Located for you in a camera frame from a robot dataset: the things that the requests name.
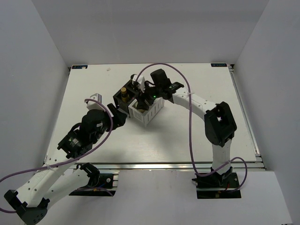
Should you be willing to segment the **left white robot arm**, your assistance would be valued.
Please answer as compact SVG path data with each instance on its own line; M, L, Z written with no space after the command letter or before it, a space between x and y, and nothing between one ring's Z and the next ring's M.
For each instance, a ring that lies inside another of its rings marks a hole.
M127 115L113 104L103 106L99 102L87 105L88 112L68 131L58 143L57 149L42 167L17 190L8 190L4 198L15 213L27 225L36 225L48 210L60 199L76 190L92 191L106 185L99 170L91 163L76 168L69 176L64 173L79 159L100 147L100 137L122 127Z

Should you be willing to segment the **yellow bottle gold cap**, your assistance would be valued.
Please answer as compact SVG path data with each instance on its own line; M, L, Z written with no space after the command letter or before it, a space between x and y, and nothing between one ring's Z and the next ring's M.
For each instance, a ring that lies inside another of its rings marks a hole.
M121 100L124 102L124 103L127 103L128 102L128 98L129 98L129 95L127 93L127 89L125 87L122 87L120 89L121 91Z

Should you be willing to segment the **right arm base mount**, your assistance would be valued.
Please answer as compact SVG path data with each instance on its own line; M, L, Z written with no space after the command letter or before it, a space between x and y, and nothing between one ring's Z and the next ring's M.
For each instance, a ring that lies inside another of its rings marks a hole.
M201 177L195 175L192 181L196 184L197 199L240 199L241 193L237 173L232 167L222 175L217 172Z

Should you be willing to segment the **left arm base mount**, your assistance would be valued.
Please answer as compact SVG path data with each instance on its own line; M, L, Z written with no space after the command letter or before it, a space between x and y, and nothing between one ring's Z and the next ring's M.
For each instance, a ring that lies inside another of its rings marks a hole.
M117 188L117 175L113 173L96 172L95 169L87 169L88 174L95 177L86 186L71 192L69 196L108 196L113 197Z

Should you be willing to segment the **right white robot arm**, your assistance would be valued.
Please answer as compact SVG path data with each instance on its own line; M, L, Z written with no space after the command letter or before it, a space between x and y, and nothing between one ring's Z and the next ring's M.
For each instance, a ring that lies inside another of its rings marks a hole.
M147 110L157 98L163 98L175 105L189 110L188 135L192 135L192 115L204 121L205 136L212 145L213 161L212 183L224 186L232 172L230 147L237 125L232 111L226 102L219 104L205 100L191 92L190 86L171 82L162 69L150 74L153 82L148 82L142 75L132 75L131 83L139 91L137 108Z

